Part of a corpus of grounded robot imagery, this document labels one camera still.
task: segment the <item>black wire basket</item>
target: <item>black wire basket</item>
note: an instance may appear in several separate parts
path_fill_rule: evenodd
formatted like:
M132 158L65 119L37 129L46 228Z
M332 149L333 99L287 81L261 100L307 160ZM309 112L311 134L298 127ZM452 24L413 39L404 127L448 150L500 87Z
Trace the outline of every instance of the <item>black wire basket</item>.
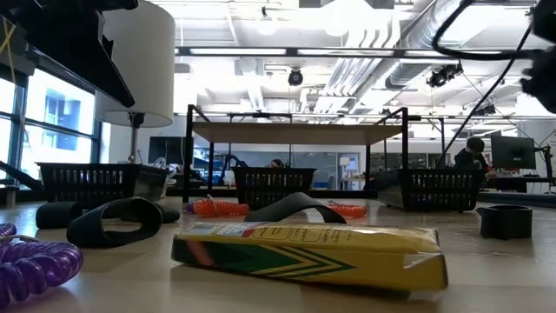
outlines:
M166 170L141 164L38 163L48 202L75 201L93 209L140 196L158 200Z
M406 211L475 209L482 170L409 169L374 175L378 199Z
M308 194L316 169L238 167L233 171L238 202L258 210L295 192Z

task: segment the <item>wooden shelf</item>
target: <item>wooden shelf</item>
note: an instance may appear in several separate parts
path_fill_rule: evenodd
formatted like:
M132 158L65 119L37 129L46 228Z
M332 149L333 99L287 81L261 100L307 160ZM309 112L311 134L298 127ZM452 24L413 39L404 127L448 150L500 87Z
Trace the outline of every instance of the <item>wooden shelf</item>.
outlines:
M370 145L401 133L401 126L302 123L193 123L211 143Z

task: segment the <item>yellow crayon box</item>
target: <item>yellow crayon box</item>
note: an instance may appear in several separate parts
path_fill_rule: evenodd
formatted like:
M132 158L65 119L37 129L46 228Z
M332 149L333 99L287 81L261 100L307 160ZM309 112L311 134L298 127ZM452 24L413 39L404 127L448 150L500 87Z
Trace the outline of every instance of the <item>yellow crayon box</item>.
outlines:
M436 230L326 223L195 223L174 236L189 265L391 290L448 285Z

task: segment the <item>orange coiled cable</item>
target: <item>orange coiled cable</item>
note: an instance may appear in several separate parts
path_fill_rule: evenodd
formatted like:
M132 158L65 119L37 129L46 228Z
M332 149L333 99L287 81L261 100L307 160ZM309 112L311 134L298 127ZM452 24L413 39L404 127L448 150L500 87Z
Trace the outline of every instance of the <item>orange coiled cable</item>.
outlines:
M361 218L367 215L367 207L362 205L339 204L331 201L328 207L343 217Z
M206 199L188 204L186 211L201 216L236 216L247 215L249 213L249 206L247 204L215 200L211 196L208 196Z

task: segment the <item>person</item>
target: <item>person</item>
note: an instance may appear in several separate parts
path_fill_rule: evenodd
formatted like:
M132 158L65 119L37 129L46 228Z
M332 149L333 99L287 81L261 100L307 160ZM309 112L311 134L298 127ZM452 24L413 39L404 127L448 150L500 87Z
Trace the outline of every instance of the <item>person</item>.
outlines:
M486 177L493 177L496 174L489 171L487 161L483 156L485 142L478 137L467 139L467 146L455 156L455 167L461 170L481 169L486 173Z
M283 163L279 159L274 159L270 161L269 167L276 169L282 167Z

